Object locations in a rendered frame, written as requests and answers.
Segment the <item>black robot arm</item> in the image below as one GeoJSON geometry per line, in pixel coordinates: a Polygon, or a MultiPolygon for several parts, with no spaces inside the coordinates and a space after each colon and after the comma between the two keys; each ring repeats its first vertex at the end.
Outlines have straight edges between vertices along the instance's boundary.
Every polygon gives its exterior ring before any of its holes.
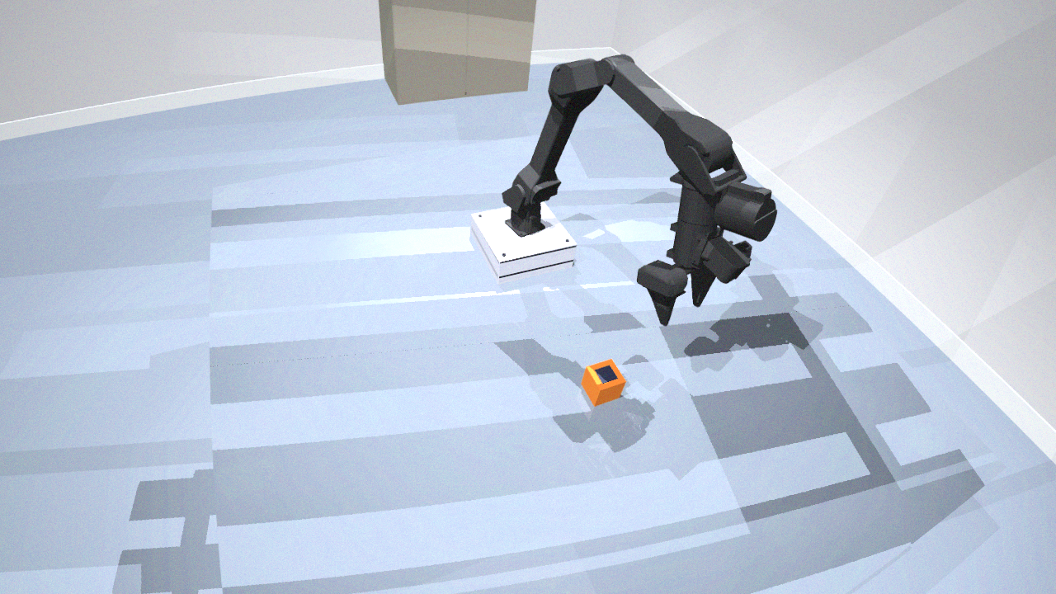
{"type": "Polygon", "coordinates": [[[548,89],[551,107],[535,151],[511,187],[502,192],[504,204],[511,208],[511,218],[504,223],[520,238],[545,229],[540,203],[558,194],[562,184],[555,171],[559,157],[578,114],[595,101],[604,83],[663,140],[665,152],[679,169],[670,181],[682,185],[677,217],[690,224],[720,227],[715,236],[708,233],[700,240],[691,263],[700,266],[703,259],[717,281],[725,285],[735,281],[750,266],[753,245],[727,241],[724,230],[762,242],[776,224],[772,191],[742,183],[747,174],[725,130],[684,110],[628,55],[555,64],[548,89]],[[725,173],[710,179],[709,173],[720,168],[725,173]]]}

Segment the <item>orange block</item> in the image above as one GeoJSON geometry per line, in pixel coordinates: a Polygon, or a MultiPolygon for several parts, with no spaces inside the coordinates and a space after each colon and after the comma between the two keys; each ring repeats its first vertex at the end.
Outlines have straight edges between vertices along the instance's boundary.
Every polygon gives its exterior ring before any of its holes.
{"type": "Polygon", "coordinates": [[[596,361],[585,369],[582,386],[593,405],[621,398],[626,380],[612,360],[596,361]]]}

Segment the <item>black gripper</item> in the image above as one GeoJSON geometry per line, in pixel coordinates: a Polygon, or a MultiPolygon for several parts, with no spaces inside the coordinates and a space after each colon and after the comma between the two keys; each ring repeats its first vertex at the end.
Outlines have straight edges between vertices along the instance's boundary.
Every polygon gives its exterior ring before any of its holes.
{"type": "Polygon", "coordinates": [[[665,258],[671,258],[676,264],[670,266],[664,261],[656,260],[638,270],[637,283],[648,287],[661,326],[668,324],[677,297],[686,293],[684,289],[690,274],[693,305],[700,308],[705,299],[716,275],[710,273],[703,259],[700,266],[691,263],[691,255],[708,233],[715,236],[718,229],[720,227],[716,225],[690,224],[676,217],[676,222],[670,227],[672,233],[676,233],[674,247],[665,252],[665,258]]]}

